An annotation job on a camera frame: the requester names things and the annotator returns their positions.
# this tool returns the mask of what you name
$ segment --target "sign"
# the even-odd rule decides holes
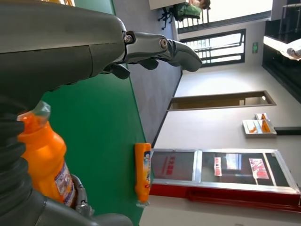
[[[253,43],[253,49],[252,52],[254,53],[258,53],[258,42],[253,42]]]
[[[166,175],[173,174],[174,164],[176,161],[176,157],[175,156],[170,156],[169,159],[167,157],[166,157],[165,160],[166,160],[165,163],[168,162],[167,163],[167,169],[166,170]],[[163,166],[163,168],[162,168],[162,172],[163,173],[165,171],[165,166]]]
[[[263,159],[249,159],[254,179],[269,179]]]
[[[214,157],[214,176],[222,176],[222,159],[220,157]]]

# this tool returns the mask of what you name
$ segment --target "chair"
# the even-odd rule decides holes
[[[169,8],[168,11],[166,9],[166,7],[162,8],[164,13],[162,13],[162,17],[161,17],[158,20],[158,21],[163,20],[165,22],[164,26],[162,27],[162,30],[164,30],[166,28],[166,25],[169,18],[170,18],[170,20],[169,22],[170,24],[173,21],[174,17],[176,21],[183,21],[183,19],[186,19],[186,18],[200,19],[200,16],[187,14],[185,9],[184,9],[184,14],[179,15],[178,14],[179,7],[186,7],[186,5],[184,5],[184,6],[182,4],[174,5],[173,7]]]

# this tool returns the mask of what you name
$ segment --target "orange juice bottle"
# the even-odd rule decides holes
[[[18,136],[25,143],[23,158],[29,163],[29,174],[35,190],[45,196],[72,206],[75,189],[64,156],[65,142],[50,126],[51,107],[40,101],[34,110],[22,114],[25,130]]]
[[[150,144],[135,144],[136,185],[137,206],[144,208],[149,205],[151,189],[151,149]]]
[[[74,3],[74,0],[41,0],[41,1],[59,3],[59,4],[68,5],[68,6],[75,6],[75,4]]]

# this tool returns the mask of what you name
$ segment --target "green shirt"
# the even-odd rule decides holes
[[[189,5],[188,3],[180,3],[178,5],[178,15],[192,15],[192,16],[200,16],[201,13],[201,9],[194,6]]]

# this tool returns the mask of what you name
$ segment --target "screw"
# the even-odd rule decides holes
[[[163,50],[167,50],[168,47],[168,44],[166,39],[160,39],[160,46]]]
[[[133,37],[131,35],[126,35],[126,36],[124,36],[124,42],[127,44],[132,43]]]

